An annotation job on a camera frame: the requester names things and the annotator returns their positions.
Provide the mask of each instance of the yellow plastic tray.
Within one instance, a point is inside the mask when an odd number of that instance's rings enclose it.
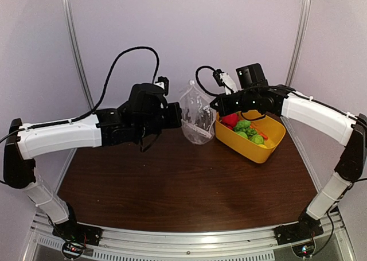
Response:
[[[241,116],[241,113],[238,112],[237,114],[240,120],[244,119]],[[246,113],[243,113],[243,115],[247,119],[255,119],[261,116],[260,113],[256,110],[248,111]],[[237,151],[251,161],[254,161],[256,163],[264,163],[284,138],[284,135],[286,134],[286,129],[281,123],[279,123],[275,119],[270,118],[269,116],[266,116],[264,119],[252,122],[252,125],[254,128],[264,133],[268,137],[268,139],[264,141],[266,148],[261,147],[248,139],[243,138],[231,129],[225,127],[219,121],[218,114],[216,118],[216,137],[219,141],[226,144],[234,151]]]

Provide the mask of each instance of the plastic bag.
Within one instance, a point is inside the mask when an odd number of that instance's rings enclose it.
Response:
[[[214,137],[215,111],[210,107],[210,99],[195,87],[193,80],[179,99],[182,109],[182,131],[195,145],[203,145]]]

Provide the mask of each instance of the wire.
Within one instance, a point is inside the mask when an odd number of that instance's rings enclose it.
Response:
[[[225,87],[225,88],[227,88],[227,89],[229,89],[229,90],[230,90],[230,92],[231,92],[232,94],[234,93],[234,91],[233,91],[233,89],[232,89],[232,88],[229,88],[229,87],[228,87],[228,85],[227,85],[227,84],[225,84],[225,83],[223,83],[223,84],[224,84],[224,87]]]
[[[367,178],[362,178],[362,179],[359,179],[359,180],[357,180],[355,182],[363,182],[363,181],[367,181]]]
[[[153,144],[157,141],[157,139],[159,138],[160,134],[157,134],[154,139],[147,145],[144,146],[143,144],[143,139],[140,140],[140,152],[145,152],[147,151],[149,148],[151,148],[153,146]]]
[[[107,86],[108,86],[108,82],[110,82],[110,78],[111,78],[111,74],[112,74],[112,71],[114,70],[115,68],[115,65],[117,63],[117,61],[120,59],[120,57],[122,57],[124,54],[126,53],[130,53],[132,52],[133,50],[141,50],[141,49],[145,49],[145,50],[150,50],[151,52],[154,53],[155,55],[155,58],[156,58],[156,65],[155,65],[155,70],[154,70],[154,74],[153,74],[153,79],[152,79],[152,83],[154,83],[155,81],[155,78],[157,76],[157,73],[158,73],[158,69],[159,69],[159,56],[158,56],[158,53],[152,48],[152,47],[147,47],[147,46],[137,46],[137,47],[133,47],[133,48],[130,48],[130,49],[127,49],[127,50],[124,50],[122,53],[119,53],[119,55],[115,58],[114,62],[112,63],[111,67],[110,67],[110,70],[108,71],[108,74],[107,74],[107,77],[106,77],[106,80],[104,82],[104,85],[103,85],[103,90],[102,90],[102,94],[101,94],[101,97],[100,99],[98,100],[98,102],[96,103],[96,105],[90,109],[88,112],[86,112],[85,114],[81,115],[81,116],[78,116],[77,118],[73,118],[71,120],[71,122],[77,122],[77,121],[80,121],[82,119],[85,119],[86,117],[92,115],[95,111],[97,111],[98,107],[101,105],[103,99],[104,99],[104,96],[106,95],[106,91],[107,91]],[[59,121],[59,122],[51,122],[51,123],[41,123],[41,124],[35,124],[35,125],[32,125],[30,127],[28,127],[29,129],[35,129],[35,128],[41,128],[41,127],[48,127],[48,126],[54,126],[54,125],[60,125],[60,124],[66,124],[66,123],[69,123],[68,120],[62,120],[62,121]]]
[[[295,91],[290,90],[290,89],[287,89],[287,88],[279,88],[277,86],[269,86],[269,88],[271,88],[271,89],[278,89],[280,91],[286,91],[286,92],[288,92],[290,94],[294,94],[295,96],[297,96],[297,97],[299,97],[301,99],[311,100],[309,97],[302,96],[302,95],[296,93]],[[335,112],[338,112],[338,113],[342,114],[343,116],[348,116],[348,118],[350,118],[350,119],[355,120],[356,122],[358,122],[358,124],[360,124],[367,131],[367,125],[362,121],[362,119],[359,116],[356,116],[356,117],[350,116],[346,112],[343,112],[340,109],[337,109],[337,108],[335,108],[335,107],[333,107],[331,105],[328,105],[328,104],[326,104],[324,102],[321,102],[319,100],[316,100],[316,99],[312,99],[312,102],[318,103],[318,104],[320,104],[322,106],[325,106],[325,107],[327,107],[329,109],[332,109]]]
[[[211,66],[200,66],[199,68],[197,68],[196,70],[196,73],[195,73],[195,78],[196,78],[196,82],[197,84],[200,86],[200,88],[206,93],[208,94],[209,96],[219,96],[219,94],[214,94],[214,93],[211,93],[209,92],[207,89],[205,89],[205,87],[201,84],[200,80],[199,80],[199,72],[203,69],[209,69],[209,70],[212,70],[213,72],[215,71],[215,69]]]
[[[2,143],[3,141],[5,141],[6,139],[8,139],[8,137],[20,132],[20,131],[24,131],[25,129],[24,128],[20,128],[20,129],[17,129],[13,132],[10,132],[9,134],[7,134],[5,137],[3,137],[2,139],[0,139],[0,143]]]
[[[312,257],[318,255],[326,247],[326,245],[330,242],[331,237],[333,237],[333,233],[334,233],[334,222],[333,222],[333,220],[330,217],[330,212],[329,211],[330,211],[330,209],[327,211],[326,215],[327,215],[327,217],[329,218],[329,220],[331,222],[331,233],[330,233],[330,236],[327,239],[326,243],[320,248],[320,250],[318,250],[318,252],[312,254]]]

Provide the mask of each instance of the white backdrop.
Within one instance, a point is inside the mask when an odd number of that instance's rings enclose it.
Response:
[[[294,88],[344,111],[367,113],[366,10],[366,0],[313,0]],[[314,177],[324,185],[343,147],[303,124],[292,125],[315,170]],[[367,183],[357,183],[339,206],[357,260],[365,261]]]
[[[14,118],[37,123],[85,112],[61,0],[0,0],[0,11],[0,137]],[[68,154],[36,158],[36,172],[53,188]],[[19,261],[34,205],[22,192],[0,185],[0,207],[0,260]]]
[[[301,0],[71,0],[85,73],[96,102],[118,53],[148,45],[161,57],[169,100],[194,79],[201,65],[235,69],[261,63],[270,83],[284,83],[295,42]],[[120,59],[103,107],[123,103],[134,83],[150,82],[148,51]],[[201,79],[220,92],[211,73]]]

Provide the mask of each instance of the brown table surface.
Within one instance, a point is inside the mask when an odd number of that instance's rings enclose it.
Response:
[[[287,134],[258,165],[217,139],[165,130],[145,153],[125,143],[78,149],[59,195],[78,221],[143,231],[219,231],[295,221],[316,195]]]

